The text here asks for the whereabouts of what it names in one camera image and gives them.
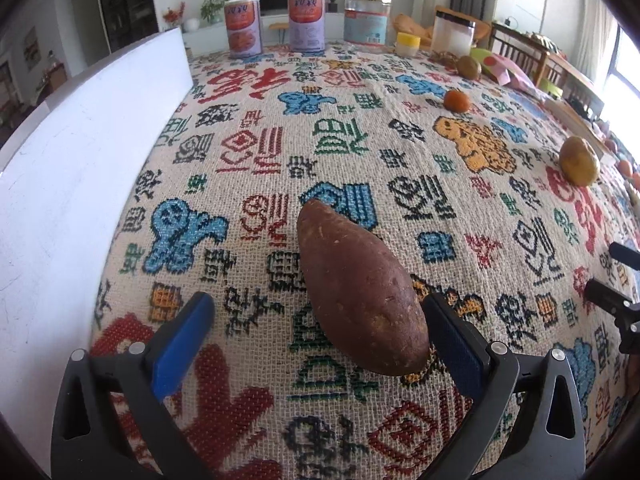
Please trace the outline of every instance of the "dark cabinet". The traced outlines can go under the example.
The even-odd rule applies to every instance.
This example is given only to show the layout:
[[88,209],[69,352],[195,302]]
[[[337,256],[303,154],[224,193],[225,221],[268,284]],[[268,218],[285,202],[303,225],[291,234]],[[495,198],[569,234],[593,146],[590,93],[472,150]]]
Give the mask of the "dark cabinet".
[[100,0],[112,52],[158,32],[154,0]]

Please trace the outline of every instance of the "tablecloth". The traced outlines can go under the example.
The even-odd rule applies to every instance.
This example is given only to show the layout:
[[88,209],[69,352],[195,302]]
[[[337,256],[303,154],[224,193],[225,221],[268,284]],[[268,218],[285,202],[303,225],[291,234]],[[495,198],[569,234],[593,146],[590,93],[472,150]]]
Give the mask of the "tablecloth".
[[[622,178],[589,188],[558,167],[566,132],[536,102],[426,56],[346,44],[193,59],[193,89],[136,180],[95,303],[93,354],[147,341],[191,295],[216,319],[165,405],[224,479],[416,478],[472,403],[433,353],[404,377],[355,365],[324,336],[300,271],[296,218],[319,198],[378,236],[487,340],[564,350],[588,458],[619,422],[626,359],[613,318],[585,302],[596,277],[638,298],[608,244],[638,247]],[[461,89],[471,109],[442,105]],[[521,399],[481,466],[493,463]],[[136,456],[152,466],[121,397]]]

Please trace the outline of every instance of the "red label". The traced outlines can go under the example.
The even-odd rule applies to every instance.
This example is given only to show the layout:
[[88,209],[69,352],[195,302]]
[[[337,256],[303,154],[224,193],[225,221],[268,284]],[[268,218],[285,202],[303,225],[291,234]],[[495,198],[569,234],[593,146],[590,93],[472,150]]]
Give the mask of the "red label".
[[255,7],[253,2],[225,7],[227,30],[241,30],[249,27],[254,21]]
[[317,22],[323,6],[323,0],[289,0],[289,16],[297,23]]

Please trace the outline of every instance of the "blue jar label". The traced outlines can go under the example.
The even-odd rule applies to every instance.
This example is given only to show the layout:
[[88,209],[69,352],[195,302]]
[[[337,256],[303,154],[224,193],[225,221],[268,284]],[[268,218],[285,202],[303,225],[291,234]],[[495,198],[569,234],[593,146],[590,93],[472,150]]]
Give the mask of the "blue jar label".
[[382,46],[386,41],[386,16],[359,12],[344,11],[344,41],[369,46]]

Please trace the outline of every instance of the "flower pot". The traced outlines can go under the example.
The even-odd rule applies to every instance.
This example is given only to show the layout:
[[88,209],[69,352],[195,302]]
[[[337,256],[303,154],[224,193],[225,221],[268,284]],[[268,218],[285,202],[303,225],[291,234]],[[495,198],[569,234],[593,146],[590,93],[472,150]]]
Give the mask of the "flower pot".
[[189,18],[182,27],[185,32],[195,32],[200,28],[200,20],[198,18]]

